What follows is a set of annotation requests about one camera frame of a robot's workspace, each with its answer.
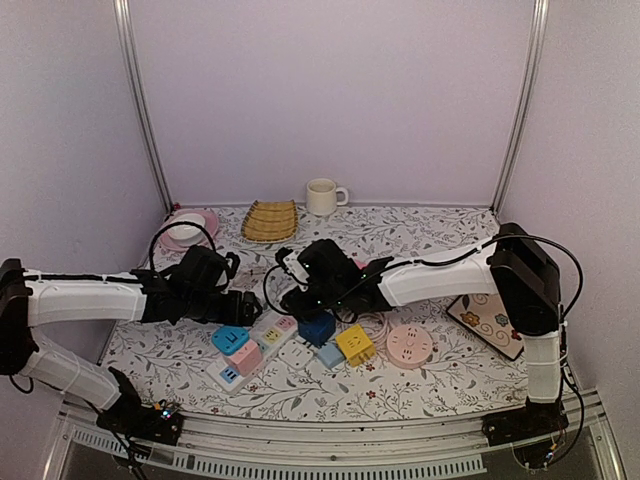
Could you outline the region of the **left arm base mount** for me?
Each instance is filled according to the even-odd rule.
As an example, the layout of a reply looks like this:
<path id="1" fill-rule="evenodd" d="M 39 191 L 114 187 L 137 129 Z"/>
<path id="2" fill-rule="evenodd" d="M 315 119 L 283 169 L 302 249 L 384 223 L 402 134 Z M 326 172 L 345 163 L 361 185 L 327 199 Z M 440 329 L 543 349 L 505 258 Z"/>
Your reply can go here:
<path id="1" fill-rule="evenodd" d="M 120 396 L 113 406 L 100 410 L 99 428 L 125 436 L 169 446 L 176 446 L 182 432 L 184 417 L 180 405 L 162 399 L 153 405 L 142 403 L 131 381 L 121 371 L 109 367 L 117 381 Z"/>

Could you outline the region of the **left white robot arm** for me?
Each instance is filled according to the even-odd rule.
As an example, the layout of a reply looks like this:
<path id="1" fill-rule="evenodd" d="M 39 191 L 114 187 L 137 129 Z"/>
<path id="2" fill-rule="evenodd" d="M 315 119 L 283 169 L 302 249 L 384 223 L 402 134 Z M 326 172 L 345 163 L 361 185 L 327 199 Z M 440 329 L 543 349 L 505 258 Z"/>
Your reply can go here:
<path id="1" fill-rule="evenodd" d="M 129 273 L 46 274 L 26 270 L 17 258 L 1 265 L 1 373 L 21 375 L 70 393 L 109 412 L 128 434 L 148 426 L 148 412 L 127 376 L 99 367 L 38 334 L 62 322 L 200 324 L 250 327 L 263 308 L 251 291 L 230 289 L 238 255 L 192 246 L 162 270 Z"/>

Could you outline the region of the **yellow cube adapter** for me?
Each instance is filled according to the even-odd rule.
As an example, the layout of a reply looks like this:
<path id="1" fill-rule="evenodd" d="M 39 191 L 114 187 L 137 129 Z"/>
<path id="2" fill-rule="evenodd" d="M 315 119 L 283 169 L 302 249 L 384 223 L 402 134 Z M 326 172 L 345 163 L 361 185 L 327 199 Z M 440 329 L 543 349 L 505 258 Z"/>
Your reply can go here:
<path id="1" fill-rule="evenodd" d="M 351 367 L 358 367 L 368 362 L 376 354 L 373 341 L 358 324 L 338 334 L 335 341 Z"/>

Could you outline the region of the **cyan cube adapter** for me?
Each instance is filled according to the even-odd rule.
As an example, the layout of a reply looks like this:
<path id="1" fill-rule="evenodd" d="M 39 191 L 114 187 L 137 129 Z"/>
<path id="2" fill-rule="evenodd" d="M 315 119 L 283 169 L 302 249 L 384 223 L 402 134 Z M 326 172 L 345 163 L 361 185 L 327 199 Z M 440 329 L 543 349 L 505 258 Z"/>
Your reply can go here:
<path id="1" fill-rule="evenodd" d="M 238 326 L 224 325 L 211 336 L 212 344 L 225 356 L 238 351 L 250 339 L 249 332 Z"/>

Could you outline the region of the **round pink socket hub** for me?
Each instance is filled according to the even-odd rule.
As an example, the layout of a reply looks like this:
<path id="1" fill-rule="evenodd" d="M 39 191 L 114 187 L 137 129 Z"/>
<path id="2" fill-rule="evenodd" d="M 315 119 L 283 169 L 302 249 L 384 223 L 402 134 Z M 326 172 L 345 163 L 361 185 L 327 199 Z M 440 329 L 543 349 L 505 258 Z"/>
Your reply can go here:
<path id="1" fill-rule="evenodd" d="M 431 358 L 434 343 L 431 335 L 415 323 L 394 327 L 386 339 L 389 361 L 405 370 L 417 369 Z"/>

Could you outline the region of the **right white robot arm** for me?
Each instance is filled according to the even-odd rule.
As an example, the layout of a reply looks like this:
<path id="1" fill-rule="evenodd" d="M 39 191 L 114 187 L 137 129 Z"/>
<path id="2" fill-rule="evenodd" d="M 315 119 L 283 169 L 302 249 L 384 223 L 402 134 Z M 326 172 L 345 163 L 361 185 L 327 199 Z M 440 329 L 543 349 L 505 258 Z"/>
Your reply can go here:
<path id="1" fill-rule="evenodd" d="M 561 391 L 560 274 L 556 262 L 515 223 L 473 247 L 413 258 L 384 257 L 364 268 L 331 239 L 314 241 L 301 252 L 283 247 L 276 263 L 297 281 L 280 305 L 308 322 L 331 309 L 361 314 L 390 311 L 431 298 L 464 294 L 500 297 L 506 315 L 524 342 L 531 402 L 517 415 L 517 427 L 537 436 L 556 417 Z"/>

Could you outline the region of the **light blue plug adapter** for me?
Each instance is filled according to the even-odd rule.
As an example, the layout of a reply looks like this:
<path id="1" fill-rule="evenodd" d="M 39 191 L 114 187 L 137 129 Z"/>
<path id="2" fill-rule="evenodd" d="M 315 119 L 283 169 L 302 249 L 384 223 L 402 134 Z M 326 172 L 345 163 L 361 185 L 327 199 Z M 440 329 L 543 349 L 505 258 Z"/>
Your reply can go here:
<path id="1" fill-rule="evenodd" d="M 317 352 L 318 360 L 327 368 L 333 369 L 345 362 L 345 356 L 334 343 L 327 343 Z"/>

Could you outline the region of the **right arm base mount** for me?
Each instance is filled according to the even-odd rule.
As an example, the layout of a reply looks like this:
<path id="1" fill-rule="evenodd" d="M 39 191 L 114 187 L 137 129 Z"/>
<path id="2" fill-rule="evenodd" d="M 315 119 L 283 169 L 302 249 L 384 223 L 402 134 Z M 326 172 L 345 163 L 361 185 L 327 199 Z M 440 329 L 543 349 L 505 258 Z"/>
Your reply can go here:
<path id="1" fill-rule="evenodd" d="M 560 400 L 536 403 L 482 417 L 482 433 L 490 446 L 504 445 L 566 429 L 569 421 Z"/>

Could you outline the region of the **dark blue cube adapter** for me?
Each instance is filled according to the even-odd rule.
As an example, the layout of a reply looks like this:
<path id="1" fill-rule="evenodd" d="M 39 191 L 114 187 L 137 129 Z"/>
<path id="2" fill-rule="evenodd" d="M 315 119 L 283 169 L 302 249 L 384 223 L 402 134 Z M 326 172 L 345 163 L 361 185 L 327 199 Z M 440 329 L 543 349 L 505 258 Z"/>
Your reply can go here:
<path id="1" fill-rule="evenodd" d="M 309 320 L 298 323 L 299 336 L 316 348 L 321 348 L 336 331 L 336 319 L 332 313 L 322 312 Z"/>

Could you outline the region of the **white power strip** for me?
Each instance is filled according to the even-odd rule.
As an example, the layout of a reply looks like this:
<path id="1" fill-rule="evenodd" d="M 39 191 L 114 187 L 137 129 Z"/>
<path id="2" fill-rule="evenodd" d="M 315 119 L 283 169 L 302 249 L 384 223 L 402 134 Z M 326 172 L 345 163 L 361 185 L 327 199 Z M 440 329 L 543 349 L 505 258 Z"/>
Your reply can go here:
<path id="1" fill-rule="evenodd" d="M 217 355 L 205 373 L 218 391 L 236 394 L 297 332 L 298 324 L 293 317 L 276 313 L 267 314 L 252 327 L 222 326 L 211 336 Z"/>

